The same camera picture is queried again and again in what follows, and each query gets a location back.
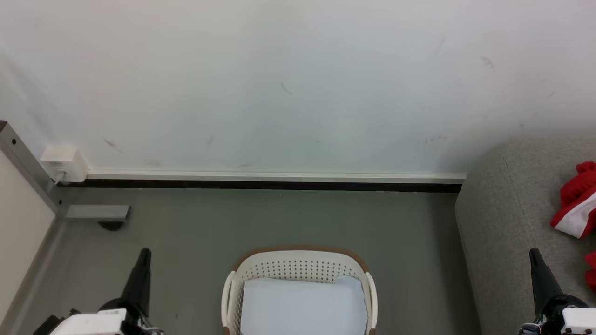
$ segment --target cable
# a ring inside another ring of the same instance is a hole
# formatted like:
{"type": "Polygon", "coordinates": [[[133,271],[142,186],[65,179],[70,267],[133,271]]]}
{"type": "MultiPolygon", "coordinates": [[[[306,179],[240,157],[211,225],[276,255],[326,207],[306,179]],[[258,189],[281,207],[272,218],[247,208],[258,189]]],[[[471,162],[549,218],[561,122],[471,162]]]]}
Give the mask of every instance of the cable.
{"type": "Polygon", "coordinates": [[[58,185],[58,183],[64,179],[64,176],[66,176],[66,172],[61,171],[59,177],[56,178],[56,181],[54,181],[54,185],[58,185]]]}

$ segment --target baseboard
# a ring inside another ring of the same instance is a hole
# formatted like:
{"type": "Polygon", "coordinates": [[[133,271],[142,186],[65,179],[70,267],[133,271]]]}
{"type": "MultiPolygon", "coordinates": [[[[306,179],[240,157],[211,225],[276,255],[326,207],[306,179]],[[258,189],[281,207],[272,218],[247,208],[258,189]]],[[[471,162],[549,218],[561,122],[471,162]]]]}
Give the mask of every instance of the baseboard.
{"type": "Polygon", "coordinates": [[[257,190],[394,191],[458,193],[464,175],[360,173],[116,173],[93,170],[81,183],[64,187],[236,188],[257,190]]]}
{"type": "Polygon", "coordinates": [[[464,182],[465,175],[425,175],[408,173],[192,172],[92,169],[89,171],[87,179],[462,184],[464,182]]]}

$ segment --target black caster wheel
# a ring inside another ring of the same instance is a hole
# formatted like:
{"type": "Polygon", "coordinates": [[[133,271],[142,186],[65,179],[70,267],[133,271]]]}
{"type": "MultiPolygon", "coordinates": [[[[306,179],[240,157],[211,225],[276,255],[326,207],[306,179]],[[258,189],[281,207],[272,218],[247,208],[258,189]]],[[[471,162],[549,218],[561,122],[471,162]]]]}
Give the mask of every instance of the black caster wheel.
{"type": "Polygon", "coordinates": [[[120,230],[120,228],[122,228],[122,225],[124,224],[124,222],[97,222],[97,223],[100,224],[100,226],[102,226],[102,228],[109,230],[109,231],[120,230]]]}

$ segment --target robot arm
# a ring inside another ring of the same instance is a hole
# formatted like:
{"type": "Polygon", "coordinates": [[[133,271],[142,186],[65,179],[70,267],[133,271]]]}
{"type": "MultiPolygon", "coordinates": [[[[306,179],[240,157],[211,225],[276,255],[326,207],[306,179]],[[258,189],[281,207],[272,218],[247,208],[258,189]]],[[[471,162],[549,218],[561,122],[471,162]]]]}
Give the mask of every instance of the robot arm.
{"type": "Polygon", "coordinates": [[[596,331],[596,308],[579,298],[563,294],[537,248],[530,250],[532,290],[536,318],[521,326],[520,334],[592,334],[596,331]]]}
{"type": "Polygon", "coordinates": [[[149,316],[151,251],[141,250],[122,295],[105,303],[96,314],[72,309],[66,319],[50,316],[33,335],[165,335],[152,327],[149,316]]]}

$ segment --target sofa cushion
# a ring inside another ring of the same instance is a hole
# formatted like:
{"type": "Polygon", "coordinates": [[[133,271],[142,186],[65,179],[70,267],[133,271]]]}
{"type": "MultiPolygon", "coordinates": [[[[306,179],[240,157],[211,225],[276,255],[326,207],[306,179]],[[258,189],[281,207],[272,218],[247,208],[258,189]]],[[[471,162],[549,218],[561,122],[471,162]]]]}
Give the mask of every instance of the sofa cushion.
{"type": "Polygon", "coordinates": [[[586,160],[596,160],[596,137],[520,139],[491,151],[468,174],[456,216],[485,335],[517,332],[533,319],[532,247],[564,293],[596,307],[583,278],[583,257],[596,250],[596,236],[578,240],[549,225],[561,186],[586,160]]]}

